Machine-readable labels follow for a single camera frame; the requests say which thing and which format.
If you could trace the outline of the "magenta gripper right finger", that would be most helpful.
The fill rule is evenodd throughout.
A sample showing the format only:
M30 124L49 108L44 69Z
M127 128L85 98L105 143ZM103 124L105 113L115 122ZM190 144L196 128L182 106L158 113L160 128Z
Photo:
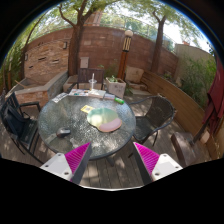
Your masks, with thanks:
M168 154L157 154L137 142L134 145L134 157L145 185L166 177L182 169Z

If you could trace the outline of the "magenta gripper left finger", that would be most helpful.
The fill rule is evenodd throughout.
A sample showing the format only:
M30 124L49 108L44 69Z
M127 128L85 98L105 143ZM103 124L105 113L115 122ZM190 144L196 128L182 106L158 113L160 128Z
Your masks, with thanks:
M41 169L79 184L92 153L91 143L81 145L70 152L57 153L41 166Z

